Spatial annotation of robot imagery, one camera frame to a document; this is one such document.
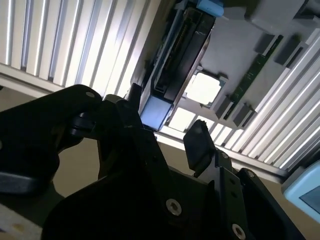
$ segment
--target screw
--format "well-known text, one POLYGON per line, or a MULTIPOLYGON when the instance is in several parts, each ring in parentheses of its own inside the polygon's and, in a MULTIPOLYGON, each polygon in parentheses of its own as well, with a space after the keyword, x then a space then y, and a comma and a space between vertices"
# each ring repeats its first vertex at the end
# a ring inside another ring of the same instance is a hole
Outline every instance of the screw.
POLYGON ((166 208, 169 210, 170 213, 172 213, 175 216, 179 216, 182 213, 182 208, 180 203, 175 199, 168 199, 165 202, 166 208))
POLYGON ((225 153, 225 152, 221 152, 221 154, 222 154, 222 157, 224 158, 224 159, 227 159, 228 158, 228 155, 225 153))
POLYGON ((247 171, 247 173, 248 173, 250 178, 254 178, 255 177, 255 175, 254 175, 254 173, 252 171, 247 171))
POLYGON ((94 98, 95 97, 95 95, 92 92, 89 92, 89 91, 87 91, 85 94, 90 98, 94 98))
POLYGON ((232 231, 237 236, 238 239, 240 240, 246 239, 246 234, 244 230, 238 224, 235 224, 235 223, 232 224, 232 231))

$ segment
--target light blue block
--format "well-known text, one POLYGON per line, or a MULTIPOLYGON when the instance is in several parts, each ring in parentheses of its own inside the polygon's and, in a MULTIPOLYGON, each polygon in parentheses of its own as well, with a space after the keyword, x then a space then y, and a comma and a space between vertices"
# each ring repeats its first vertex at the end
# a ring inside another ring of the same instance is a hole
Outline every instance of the light blue block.
POLYGON ((218 0, 199 0, 196 7, 217 18, 224 15, 224 4, 218 0))

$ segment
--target gray surface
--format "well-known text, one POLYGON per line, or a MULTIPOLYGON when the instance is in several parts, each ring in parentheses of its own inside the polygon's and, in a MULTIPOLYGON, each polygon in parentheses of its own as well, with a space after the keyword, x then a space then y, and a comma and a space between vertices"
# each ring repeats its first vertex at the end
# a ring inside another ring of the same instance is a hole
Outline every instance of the gray surface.
POLYGON ((277 35, 291 22, 305 0, 261 0, 247 20, 266 31, 277 35))

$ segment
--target blue screen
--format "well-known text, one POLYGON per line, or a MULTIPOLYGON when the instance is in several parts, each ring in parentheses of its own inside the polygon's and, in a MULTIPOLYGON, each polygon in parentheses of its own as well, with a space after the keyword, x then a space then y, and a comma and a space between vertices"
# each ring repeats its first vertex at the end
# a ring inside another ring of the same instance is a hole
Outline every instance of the blue screen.
POLYGON ((313 210, 320 214, 320 186, 317 186, 316 188, 302 195, 300 199, 308 204, 310 208, 313 208, 313 210))

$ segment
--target green circuit board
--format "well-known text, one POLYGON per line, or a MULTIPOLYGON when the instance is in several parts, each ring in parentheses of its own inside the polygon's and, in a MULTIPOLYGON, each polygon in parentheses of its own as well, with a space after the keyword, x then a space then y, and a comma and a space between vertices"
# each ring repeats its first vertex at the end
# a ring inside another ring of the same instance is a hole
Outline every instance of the green circuit board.
POLYGON ((265 66, 267 61, 269 60, 270 56, 274 53, 275 49, 280 44, 281 40, 284 37, 279 35, 277 39, 274 41, 273 45, 269 49, 266 55, 258 54, 254 61, 252 62, 249 70, 244 74, 243 78, 241 79, 240 83, 234 90, 234 92, 230 96, 230 100, 233 102, 231 108, 224 116, 224 119, 228 119, 232 111, 235 109, 237 104, 239 103, 240 99, 245 95, 246 91, 249 89, 251 84, 254 82, 262 68, 265 66))

